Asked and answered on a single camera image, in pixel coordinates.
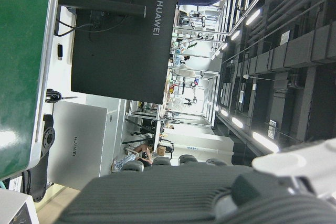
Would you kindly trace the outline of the right dexterous robot hand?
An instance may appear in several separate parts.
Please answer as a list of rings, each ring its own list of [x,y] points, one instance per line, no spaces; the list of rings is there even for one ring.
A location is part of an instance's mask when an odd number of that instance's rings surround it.
[[[335,139],[93,179],[58,223],[335,223]]]

